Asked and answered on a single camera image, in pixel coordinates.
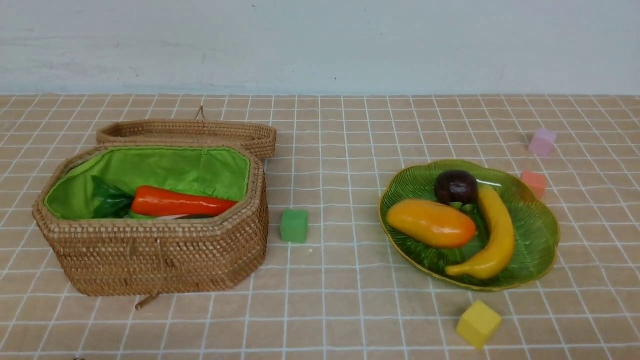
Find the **fruit plate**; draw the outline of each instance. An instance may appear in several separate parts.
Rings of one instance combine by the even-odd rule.
[[[466,214],[476,223],[476,237],[462,248],[436,249],[390,227],[387,211],[405,199],[436,200],[435,181],[446,170],[466,170],[478,183],[492,186],[505,203],[515,230],[516,249],[510,264],[499,275],[479,280],[471,276],[453,277],[445,273],[449,265],[462,263],[484,248],[489,233],[477,209]],[[413,266],[440,280],[475,291],[502,291],[537,281],[556,263],[560,228],[556,216],[517,177],[484,168],[469,161],[440,160],[400,171],[380,199],[378,216],[394,248]]]

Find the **green cube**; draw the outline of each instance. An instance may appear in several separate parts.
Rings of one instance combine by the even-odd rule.
[[[306,243],[309,213],[285,209],[280,222],[280,239],[287,243]]]

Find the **woven basket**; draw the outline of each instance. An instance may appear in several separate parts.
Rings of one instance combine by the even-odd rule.
[[[145,119],[121,121],[96,132],[96,142],[136,145],[137,143],[234,143],[264,160],[276,150],[277,131],[262,124],[210,121],[200,107],[193,120]]]
[[[139,143],[158,146],[158,142]],[[102,144],[62,163],[33,206],[33,216],[65,275],[88,296],[148,295],[136,309],[162,293],[228,290],[264,262],[269,231],[266,180],[262,162],[250,160],[244,200],[224,214],[198,220],[60,220],[45,197],[71,169],[121,144]],[[165,143],[168,147],[220,147]]]

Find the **white wall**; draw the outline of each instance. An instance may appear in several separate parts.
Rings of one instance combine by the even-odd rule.
[[[640,0],[0,0],[0,93],[640,94]]]

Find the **banana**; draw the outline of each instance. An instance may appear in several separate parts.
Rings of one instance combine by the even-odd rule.
[[[447,275],[469,275],[480,280],[490,279],[511,262],[515,252],[515,232],[509,210],[500,195],[485,184],[478,187],[477,202],[489,227],[489,242],[483,250],[466,262],[447,266]]]

